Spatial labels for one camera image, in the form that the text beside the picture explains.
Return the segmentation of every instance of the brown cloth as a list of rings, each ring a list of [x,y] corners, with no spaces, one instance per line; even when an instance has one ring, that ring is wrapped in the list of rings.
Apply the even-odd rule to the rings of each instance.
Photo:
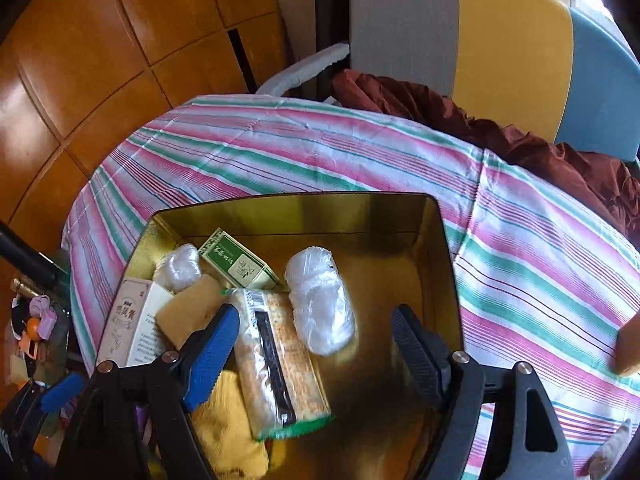
[[[334,97],[347,108],[411,119],[491,150],[582,202],[640,250],[640,180],[616,158],[549,144],[515,126],[501,128],[464,110],[427,86],[346,69],[332,80]]]

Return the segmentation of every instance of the white cardboard box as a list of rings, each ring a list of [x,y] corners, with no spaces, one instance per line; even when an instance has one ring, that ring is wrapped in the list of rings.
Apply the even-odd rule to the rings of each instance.
[[[97,364],[120,368],[145,365],[173,346],[156,323],[156,313],[174,295],[151,280],[124,278],[102,334]]]

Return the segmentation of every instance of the yellow cloth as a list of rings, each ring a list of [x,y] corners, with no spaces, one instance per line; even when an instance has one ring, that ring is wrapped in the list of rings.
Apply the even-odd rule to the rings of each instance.
[[[209,324],[224,299],[220,284],[203,274],[158,311],[156,322],[179,350],[193,332]]]
[[[191,422],[220,480],[252,480],[267,473],[267,450],[252,437],[238,374],[222,370],[209,400],[191,414]]]

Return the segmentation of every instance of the yellow chair panel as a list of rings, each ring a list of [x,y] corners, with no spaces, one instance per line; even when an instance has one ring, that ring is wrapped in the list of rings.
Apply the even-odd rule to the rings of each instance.
[[[569,10],[556,0],[460,0],[453,100],[476,118],[553,141],[574,57]]]

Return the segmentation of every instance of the metal screw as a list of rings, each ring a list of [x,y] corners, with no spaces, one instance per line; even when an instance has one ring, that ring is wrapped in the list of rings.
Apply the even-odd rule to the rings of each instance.
[[[102,361],[98,365],[98,371],[101,374],[108,374],[111,370],[113,370],[113,361]]]
[[[531,366],[529,363],[526,363],[524,361],[520,361],[518,363],[518,371],[521,374],[529,375],[533,371],[533,366]]]
[[[178,354],[178,352],[176,352],[175,350],[168,350],[167,352],[162,354],[162,361],[164,361],[165,363],[175,363],[178,360],[178,357],[180,357],[180,354]]]
[[[471,357],[469,357],[469,354],[462,350],[453,352],[452,357],[455,362],[461,365],[466,365],[469,362],[469,359],[471,359]]]

